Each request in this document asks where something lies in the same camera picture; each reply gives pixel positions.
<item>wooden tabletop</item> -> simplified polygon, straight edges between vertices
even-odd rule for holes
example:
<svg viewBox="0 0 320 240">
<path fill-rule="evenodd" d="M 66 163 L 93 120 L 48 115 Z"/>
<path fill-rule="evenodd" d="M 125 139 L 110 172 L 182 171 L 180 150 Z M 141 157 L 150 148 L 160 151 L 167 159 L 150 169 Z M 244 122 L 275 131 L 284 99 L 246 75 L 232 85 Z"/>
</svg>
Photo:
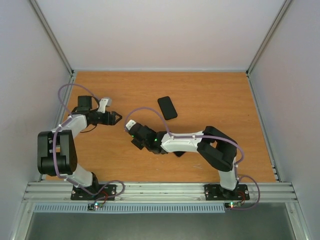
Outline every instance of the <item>wooden tabletop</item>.
<svg viewBox="0 0 320 240">
<path fill-rule="evenodd" d="M 178 113 L 177 118 L 167 121 L 171 132 L 193 133 L 213 126 L 244 149 L 239 174 L 250 175 L 258 182 L 275 181 L 245 73 L 78 72 L 75 82 L 100 98 L 112 98 L 107 110 L 123 116 L 115 126 L 98 125 L 75 138 L 78 163 L 100 181 L 219 181 L 218 171 L 200 154 L 187 152 L 178 158 L 173 153 L 139 150 L 131 143 L 132 137 L 124 131 L 126 115 L 143 106 L 160 112 L 157 99 L 164 96 L 170 96 Z M 79 95 L 88 93 L 73 87 L 70 109 L 77 105 Z M 155 131 L 165 130 L 160 118 L 148 110 L 135 112 L 130 119 Z"/>
</svg>

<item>phone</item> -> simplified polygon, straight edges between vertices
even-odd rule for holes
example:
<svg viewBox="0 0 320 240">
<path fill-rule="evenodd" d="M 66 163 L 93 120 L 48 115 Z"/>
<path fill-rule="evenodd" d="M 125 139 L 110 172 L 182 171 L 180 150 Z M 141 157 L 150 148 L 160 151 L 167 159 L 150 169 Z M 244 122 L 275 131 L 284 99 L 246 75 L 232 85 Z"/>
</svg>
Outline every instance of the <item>phone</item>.
<svg viewBox="0 0 320 240">
<path fill-rule="evenodd" d="M 158 98 L 158 104 L 165 120 L 178 117 L 178 113 L 169 96 Z"/>
</svg>

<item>red wire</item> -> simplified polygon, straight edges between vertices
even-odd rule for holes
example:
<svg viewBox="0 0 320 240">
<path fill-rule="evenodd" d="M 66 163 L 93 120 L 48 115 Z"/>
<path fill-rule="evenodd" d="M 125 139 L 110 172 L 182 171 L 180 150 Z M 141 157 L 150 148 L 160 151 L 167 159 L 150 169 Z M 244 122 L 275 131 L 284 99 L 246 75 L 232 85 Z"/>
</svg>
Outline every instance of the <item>red wire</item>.
<svg viewBox="0 0 320 240">
<path fill-rule="evenodd" d="M 242 191 L 238 191 L 238 194 L 242 197 L 241 205 L 245 204 L 246 196 Z"/>
<path fill-rule="evenodd" d="M 108 194 L 105 191 L 102 191 L 103 194 L 105 194 L 105 199 L 104 202 L 102 203 L 102 205 L 104 205 L 108 199 Z"/>
</svg>

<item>white robotic arm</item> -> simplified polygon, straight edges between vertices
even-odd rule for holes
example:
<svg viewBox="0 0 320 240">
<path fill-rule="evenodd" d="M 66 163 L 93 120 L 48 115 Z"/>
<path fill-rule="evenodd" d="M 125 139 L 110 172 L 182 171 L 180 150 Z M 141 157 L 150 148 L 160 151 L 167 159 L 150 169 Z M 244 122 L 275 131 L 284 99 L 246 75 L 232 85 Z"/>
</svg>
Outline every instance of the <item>white robotic arm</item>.
<svg viewBox="0 0 320 240">
<path fill-rule="evenodd" d="M 174 153 L 177 157 L 185 152 L 201 154 L 208 163 L 218 170 L 220 176 L 220 186 L 229 191 L 233 191 L 237 186 L 237 177 L 234 163 L 236 160 L 237 148 L 227 142 L 218 141 L 214 148 L 213 139 L 210 136 L 219 136 L 234 140 L 212 126 L 207 126 L 204 131 L 193 133 L 168 133 L 166 131 L 155 132 L 147 126 L 142 126 L 133 120 L 126 124 L 126 129 L 133 137 L 132 143 L 142 149 L 146 147 L 155 154 Z"/>
<path fill-rule="evenodd" d="M 97 124 L 115 125 L 122 116 L 115 111 L 108 112 L 106 107 L 110 106 L 112 100 L 104 97 L 99 101 L 97 109 L 91 110 L 91 96 L 80 96 L 78 107 L 67 120 L 51 131 L 43 131 L 38 135 L 38 171 L 41 174 L 56 176 L 54 166 L 54 151 L 58 167 L 58 175 L 62 178 L 70 179 L 75 187 L 91 187 L 95 181 L 94 173 L 85 170 L 78 164 L 74 138 L 87 126 Z M 56 134 L 56 145 L 53 146 L 54 135 Z"/>
</svg>

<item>white ventilation grille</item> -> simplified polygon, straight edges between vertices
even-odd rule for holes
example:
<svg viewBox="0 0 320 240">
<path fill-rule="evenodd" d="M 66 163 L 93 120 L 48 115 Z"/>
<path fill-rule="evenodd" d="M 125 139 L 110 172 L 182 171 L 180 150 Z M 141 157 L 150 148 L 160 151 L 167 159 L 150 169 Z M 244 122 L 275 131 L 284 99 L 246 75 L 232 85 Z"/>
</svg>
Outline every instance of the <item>white ventilation grille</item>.
<svg viewBox="0 0 320 240">
<path fill-rule="evenodd" d="M 35 213 L 224 213 L 223 203 L 106 203 L 95 211 L 87 203 L 37 203 Z"/>
</svg>

